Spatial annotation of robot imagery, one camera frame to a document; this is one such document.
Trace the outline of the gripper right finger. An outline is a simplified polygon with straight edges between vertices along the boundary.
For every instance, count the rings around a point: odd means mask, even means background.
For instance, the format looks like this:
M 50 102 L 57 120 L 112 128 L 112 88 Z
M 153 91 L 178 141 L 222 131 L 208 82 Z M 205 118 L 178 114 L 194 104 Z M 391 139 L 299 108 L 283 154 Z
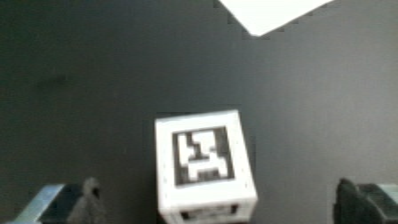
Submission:
M 334 224 L 398 224 L 398 184 L 340 180 Z

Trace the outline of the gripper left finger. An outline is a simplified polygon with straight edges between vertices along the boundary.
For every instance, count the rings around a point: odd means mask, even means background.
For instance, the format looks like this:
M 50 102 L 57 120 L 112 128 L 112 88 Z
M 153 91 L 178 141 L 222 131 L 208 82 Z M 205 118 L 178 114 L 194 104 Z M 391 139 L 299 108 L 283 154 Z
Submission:
M 82 184 L 48 184 L 11 224 L 107 224 L 98 179 L 87 178 Z

